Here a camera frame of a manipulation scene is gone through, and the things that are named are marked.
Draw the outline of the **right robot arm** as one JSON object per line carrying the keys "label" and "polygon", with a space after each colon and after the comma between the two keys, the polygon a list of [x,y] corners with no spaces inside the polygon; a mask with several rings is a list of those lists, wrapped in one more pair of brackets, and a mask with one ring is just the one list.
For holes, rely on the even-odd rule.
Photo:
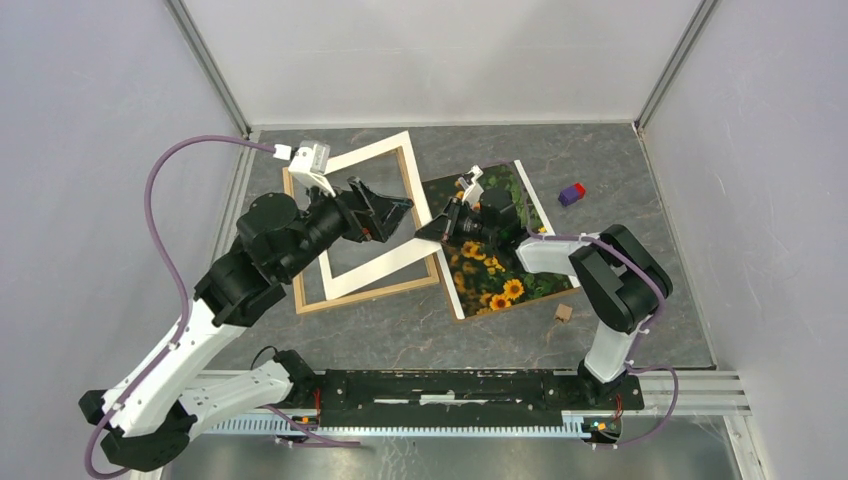
{"label": "right robot arm", "polygon": [[503,189],[483,192],[478,208],[450,200],[415,235],[451,246],[477,242],[524,273],[576,277],[599,319],[577,370],[578,396],[591,408],[617,396],[640,328],[664,311],[673,291],[665,269],[625,226],[596,234],[537,233]]}

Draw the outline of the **wooden picture frame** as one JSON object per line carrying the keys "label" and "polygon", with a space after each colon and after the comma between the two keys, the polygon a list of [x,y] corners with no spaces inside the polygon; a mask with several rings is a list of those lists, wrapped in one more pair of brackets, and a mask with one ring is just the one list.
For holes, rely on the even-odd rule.
{"label": "wooden picture frame", "polygon": [[[319,167],[308,167],[304,162],[296,160],[293,171],[288,168],[283,169],[284,192],[289,195],[294,192],[294,181],[298,181],[304,186],[327,186],[329,184],[326,179],[328,174],[353,167],[383,154],[396,156],[405,192],[413,202],[412,218],[414,224],[421,227],[430,222],[432,214],[427,205],[411,140],[406,132],[401,132],[342,155],[330,157]],[[298,314],[314,313],[435,285],[440,282],[436,268],[436,254],[440,251],[441,247],[437,243],[411,238],[396,248],[339,276],[331,274],[329,257],[326,253],[323,253],[318,257],[318,265],[322,275],[325,299],[309,303],[306,297],[304,276],[298,274],[294,277],[292,283],[295,311]],[[417,261],[425,263],[427,274],[424,277],[372,290],[367,288],[374,282]]]}

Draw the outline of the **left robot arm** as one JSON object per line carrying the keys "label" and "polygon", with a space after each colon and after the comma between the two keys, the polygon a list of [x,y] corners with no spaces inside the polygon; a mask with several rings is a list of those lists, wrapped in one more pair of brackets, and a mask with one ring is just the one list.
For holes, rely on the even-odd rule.
{"label": "left robot arm", "polygon": [[312,187],[308,196],[306,209],[283,193],[255,199],[238,219],[229,251],[196,284],[155,349],[115,387],[81,397],[86,420],[96,426],[92,444],[119,472],[159,469],[206,430],[251,409],[282,401],[297,408],[312,399],[312,372],[294,354],[215,386],[192,387],[209,361],[280,302],[293,278],[335,241],[385,242],[413,205],[354,177],[347,189]]}

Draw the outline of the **white mat board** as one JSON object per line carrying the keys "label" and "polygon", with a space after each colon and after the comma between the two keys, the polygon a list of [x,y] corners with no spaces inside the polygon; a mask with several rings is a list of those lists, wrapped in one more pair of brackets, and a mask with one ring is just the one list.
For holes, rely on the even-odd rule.
{"label": "white mat board", "polygon": [[[383,154],[397,157],[405,191],[413,201],[412,217],[417,227],[432,220],[410,135],[402,131],[383,140],[366,145],[328,160],[326,174],[352,167]],[[435,255],[441,252],[439,244],[412,238],[396,248],[352,269],[342,275],[331,275],[329,257],[323,253],[318,257],[322,274],[325,300],[335,306],[349,299],[376,298],[414,288],[438,284],[440,277]],[[364,292],[362,289],[417,261],[424,261],[427,275],[420,279],[402,282]]]}

